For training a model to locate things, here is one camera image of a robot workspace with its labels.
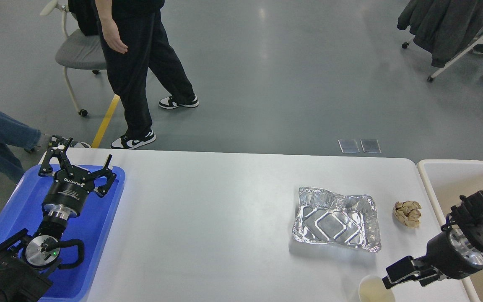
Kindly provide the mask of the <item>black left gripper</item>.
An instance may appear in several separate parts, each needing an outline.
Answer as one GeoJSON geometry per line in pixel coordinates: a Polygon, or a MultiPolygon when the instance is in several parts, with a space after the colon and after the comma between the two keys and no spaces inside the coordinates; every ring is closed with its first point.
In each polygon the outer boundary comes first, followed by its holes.
{"type": "Polygon", "coordinates": [[[73,138],[69,138],[63,149],[49,148],[39,168],[39,176],[54,176],[54,182],[42,202],[42,210],[46,215],[60,211],[67,217],[79,217],[90,191],[103,198],[117,177],[117,174],[109,168],[112,159],[110,154],[102,168],[91,173],[91,180],[83,180],[87,174],[90,174],[90,170],[81,166],[76,166],[73,170],[73,165],[66,155],[72,141],[73,138]],[[60,165],[57,174],[50,164],[50,160],[54,157],[58,159],[60,165]],[[98,186],[95,181],[100,178],[105,178],[106,182],[98,186]]]}

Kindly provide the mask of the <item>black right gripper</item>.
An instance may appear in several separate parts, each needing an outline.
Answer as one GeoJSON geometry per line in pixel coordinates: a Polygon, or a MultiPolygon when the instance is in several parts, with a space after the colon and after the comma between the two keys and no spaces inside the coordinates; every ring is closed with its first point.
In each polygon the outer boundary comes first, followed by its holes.
{"type": "Polygon", "coordinates": [[[382,279],[387,290],[407,281],[419,281],[422,287],[445,279],[463,279],[483,270],[483,253],[473,247],[459,228],[439,233],[427,243],[425,256],[406,256],[386,268],[382,279]],[[437,268],[428,276],[422,273],[428,265],[437,268]]]}

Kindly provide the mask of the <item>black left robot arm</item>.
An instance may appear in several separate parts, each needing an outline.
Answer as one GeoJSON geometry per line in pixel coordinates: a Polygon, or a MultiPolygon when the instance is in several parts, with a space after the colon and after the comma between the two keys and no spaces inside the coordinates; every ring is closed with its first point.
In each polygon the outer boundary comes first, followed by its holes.
{"type": "Polygon", "coordinates": [[[49,276],[56,269],[74,269],[86,258],[83,240],[63,240],[63,234],[69,220],[81,215],[90,193],[107,195],[116,174],[109,167],[112,155],[96,171],[72,164],[67,157],[71,143],[48,149],[39,167],[38,175],[51,177],[52,185],[34,235],[24,228],[0,243],[0,302],[39,301],[52,286],[49,276]]]}

